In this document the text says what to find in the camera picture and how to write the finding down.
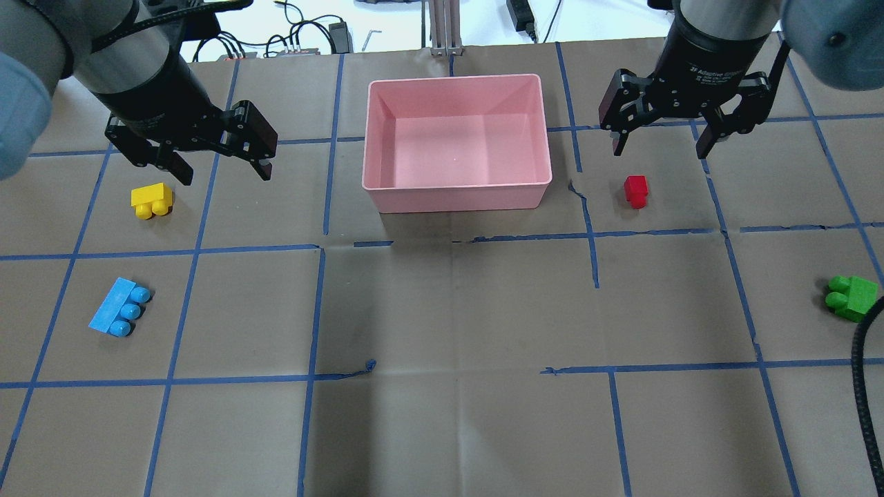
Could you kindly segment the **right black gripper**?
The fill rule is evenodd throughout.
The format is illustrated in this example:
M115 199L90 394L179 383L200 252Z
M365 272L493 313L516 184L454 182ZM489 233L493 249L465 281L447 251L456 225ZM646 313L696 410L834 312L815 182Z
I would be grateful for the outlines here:
M703 117L705 129L695 143L698 159L732 133L763 124L773 107L773 85L765 72L747 75L759 52L760 37L723 39L686 18L673 20L649 78L616 70L599 104L599 125L611 133L613 154L622 155L633 131L659 119ZM724 113L721 106L736 95L738 105Z

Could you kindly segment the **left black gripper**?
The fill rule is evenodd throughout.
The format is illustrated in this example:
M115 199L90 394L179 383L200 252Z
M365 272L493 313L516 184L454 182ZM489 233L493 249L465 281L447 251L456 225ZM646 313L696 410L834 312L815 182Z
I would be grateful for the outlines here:
M135 88L104 94L104 105L116 117L108 120L105 135L133 166L154 166L190 186L193 168L176 146L240 158L261 180L271 179L277 131L252 101L238 101L221 111L183 59L165 60L155 75Z

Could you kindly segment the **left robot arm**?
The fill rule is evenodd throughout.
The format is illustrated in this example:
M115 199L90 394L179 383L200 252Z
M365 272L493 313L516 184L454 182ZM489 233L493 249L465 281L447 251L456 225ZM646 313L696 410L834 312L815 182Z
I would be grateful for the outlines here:
M16 175L44 133L52 98L73 77L110 117L107 140L133 165L188 186L182 154L246 161L267 182L278 134L252 101L214 105L180 56L190 18L249 1L3 1L2 178Z

